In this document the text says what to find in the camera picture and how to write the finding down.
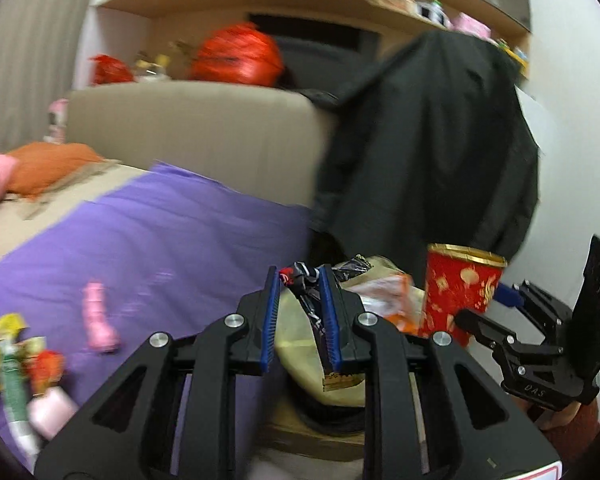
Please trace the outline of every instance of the orange wrapper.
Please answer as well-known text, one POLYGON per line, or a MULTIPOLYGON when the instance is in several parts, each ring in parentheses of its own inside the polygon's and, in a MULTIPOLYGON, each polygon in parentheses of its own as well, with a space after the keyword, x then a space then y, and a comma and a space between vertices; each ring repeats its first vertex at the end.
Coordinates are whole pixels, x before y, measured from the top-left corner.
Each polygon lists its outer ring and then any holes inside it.
POLYGON ((456 327, 454 317, 462 308, 485 312, 506 266, 502 256, 487 251, 431 244, 418 335, 428 337, 442 330, 467 346, 470 334, 456 327))
POLYGON ((44 395, 46 389, 58 384, 64 372, 64 357, 59 352, 43 350, 29 366, 33 394, 44 395))

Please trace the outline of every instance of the gold rim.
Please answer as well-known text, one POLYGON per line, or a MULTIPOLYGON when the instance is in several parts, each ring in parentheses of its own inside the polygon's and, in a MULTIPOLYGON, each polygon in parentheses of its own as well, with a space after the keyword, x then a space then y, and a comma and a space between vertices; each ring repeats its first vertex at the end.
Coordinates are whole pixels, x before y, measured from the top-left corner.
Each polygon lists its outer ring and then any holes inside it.
POLYGON ((456 260, 464 260, 466 262, 473 262, 491 267, 504 268, 507 266, 507 261, 502 256, 487 251, 481 251, 480 249, 474 249, 472 247, 448 244, 429 244, 429 251, 432 253, 444 254, 445 256, 450 256, 456 260))

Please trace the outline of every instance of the cardboard box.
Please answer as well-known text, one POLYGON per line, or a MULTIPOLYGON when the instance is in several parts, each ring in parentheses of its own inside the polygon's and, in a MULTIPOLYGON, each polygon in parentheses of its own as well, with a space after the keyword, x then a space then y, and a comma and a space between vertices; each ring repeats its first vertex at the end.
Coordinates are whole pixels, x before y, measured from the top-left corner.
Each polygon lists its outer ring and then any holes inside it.
POLYGON ((382 7, 406 14, 417 14, 415 0, 376 0, 376 3, 382 7))
POLYGON ((330 436, 311 430, 300 420, 289 398, 283 395, 270 421, 260 431, 258 444, 310 458, 351 462, 364 457, 365 434, 330 436))

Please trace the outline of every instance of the coat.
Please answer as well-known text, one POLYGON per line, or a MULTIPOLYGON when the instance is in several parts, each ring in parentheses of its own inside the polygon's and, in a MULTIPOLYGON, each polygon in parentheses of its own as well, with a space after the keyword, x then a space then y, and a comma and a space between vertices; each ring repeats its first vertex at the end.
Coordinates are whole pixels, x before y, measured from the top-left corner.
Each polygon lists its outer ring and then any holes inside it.
POLYGON ((347 256, 391 259, 419 286, 429 243, 511 259, 538 201, 517 73, 493 44, 435 31, 335 94, 305 91, 339 118, 318 170, 314 231, 347 256))

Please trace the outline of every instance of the pink box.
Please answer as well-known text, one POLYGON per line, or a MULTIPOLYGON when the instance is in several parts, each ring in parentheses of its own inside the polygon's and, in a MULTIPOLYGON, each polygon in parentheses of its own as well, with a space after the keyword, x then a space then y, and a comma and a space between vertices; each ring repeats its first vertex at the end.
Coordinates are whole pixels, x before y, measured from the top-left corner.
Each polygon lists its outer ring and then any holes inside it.
POLYGON ((464 32, 465 34, 478 36, 478 38, 483 38, 484 40, 488 40, 491 37, 491 29, 489 27, 464 12, 461 12, 456 19, 451 20, 451 24, 453 30, 464 32))

